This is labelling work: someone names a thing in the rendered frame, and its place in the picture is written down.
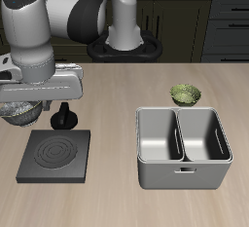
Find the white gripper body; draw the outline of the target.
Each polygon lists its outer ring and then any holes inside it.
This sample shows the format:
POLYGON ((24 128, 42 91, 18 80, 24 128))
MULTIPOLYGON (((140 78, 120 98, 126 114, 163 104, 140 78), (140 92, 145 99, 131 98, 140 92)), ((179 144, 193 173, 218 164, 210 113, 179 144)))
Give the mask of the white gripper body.
POLYGON ((0 102, 78 99, 83 95, 83 69, 75 63, 57 63, 55 74, 43 85, 0 83, 0 102))

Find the round black stove knob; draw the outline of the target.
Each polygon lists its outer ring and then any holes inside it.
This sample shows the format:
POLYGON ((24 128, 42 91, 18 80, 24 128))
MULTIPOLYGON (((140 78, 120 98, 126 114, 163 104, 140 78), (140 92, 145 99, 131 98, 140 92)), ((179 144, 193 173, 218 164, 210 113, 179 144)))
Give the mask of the round black stove knob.
POLYGON ((72 130, 77 124, 78 117, 69 109, 67 102, 62 102, 59 111, 51 117, 51 126, 54 130, 72 130))

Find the black bowl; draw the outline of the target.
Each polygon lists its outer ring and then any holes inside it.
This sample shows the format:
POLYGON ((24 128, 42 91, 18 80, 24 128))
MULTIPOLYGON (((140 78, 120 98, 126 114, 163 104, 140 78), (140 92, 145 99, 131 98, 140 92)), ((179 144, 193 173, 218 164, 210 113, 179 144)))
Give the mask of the black bowl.
POLYGON ((28 127, 37 122, 43 109, 41 101, 7 102, 0 117, 13 126, 28 127))

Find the dark grey stove plate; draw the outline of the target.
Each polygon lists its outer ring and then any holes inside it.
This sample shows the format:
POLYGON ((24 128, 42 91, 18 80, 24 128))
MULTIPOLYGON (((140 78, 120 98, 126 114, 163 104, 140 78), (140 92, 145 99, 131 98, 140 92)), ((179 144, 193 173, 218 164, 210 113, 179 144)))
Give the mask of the dark grey stove plate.
POLYGON ((23 153, 17 183, 84 183, 89 130, 33 130, 23 153))

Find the green fluted dish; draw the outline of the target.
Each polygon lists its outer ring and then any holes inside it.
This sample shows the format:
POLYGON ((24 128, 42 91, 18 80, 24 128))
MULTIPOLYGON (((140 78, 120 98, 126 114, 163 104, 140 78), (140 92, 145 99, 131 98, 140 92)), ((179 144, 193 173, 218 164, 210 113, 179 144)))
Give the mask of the green fluted dish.
POLYGON ((170 89, 170 95, 178 106, 194 106, 201 98, 201 91, 193 85, 178 84, 170 89))

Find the dark kitchen cupboard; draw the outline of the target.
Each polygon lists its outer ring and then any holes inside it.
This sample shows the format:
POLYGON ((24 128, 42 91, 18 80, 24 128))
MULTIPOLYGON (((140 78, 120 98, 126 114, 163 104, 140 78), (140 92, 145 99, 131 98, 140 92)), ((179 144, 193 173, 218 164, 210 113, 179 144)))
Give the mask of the dark kitchen cupboard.
POLYGON ((137 0, 137 24, 162 43, 159 62, 200 62, 212 0, 137 0))

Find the white two-bin basket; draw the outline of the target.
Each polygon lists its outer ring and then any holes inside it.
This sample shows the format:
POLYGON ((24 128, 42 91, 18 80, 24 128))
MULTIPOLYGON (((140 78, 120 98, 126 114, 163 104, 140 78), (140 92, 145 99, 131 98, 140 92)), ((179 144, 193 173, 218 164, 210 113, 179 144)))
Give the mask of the white two-bin basket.
POLYGON ((212 107, 136 110, 137 167, 144 189, 216 189, 232 151, 212 107))

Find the grey drawer cabinet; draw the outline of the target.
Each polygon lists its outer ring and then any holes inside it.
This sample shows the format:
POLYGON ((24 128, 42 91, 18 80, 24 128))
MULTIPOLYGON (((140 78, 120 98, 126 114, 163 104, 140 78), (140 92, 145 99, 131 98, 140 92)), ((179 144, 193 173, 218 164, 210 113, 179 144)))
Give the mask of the grey drawer cabinet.
POLYGON ((249 62, 249 0, 212 0, 201 62, 249 62))

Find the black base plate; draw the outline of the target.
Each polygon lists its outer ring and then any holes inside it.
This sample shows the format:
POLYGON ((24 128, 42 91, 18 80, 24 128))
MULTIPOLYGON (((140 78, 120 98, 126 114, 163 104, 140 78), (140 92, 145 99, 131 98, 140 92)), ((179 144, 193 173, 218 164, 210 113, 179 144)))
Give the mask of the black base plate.
POLYGON ((143 45, 131 51, 118 51, 106 44, 109 32, 88 44, 88 55, 95 63, 154 63, 162 54, 162 44, 149 30, 142 30, 143 45))

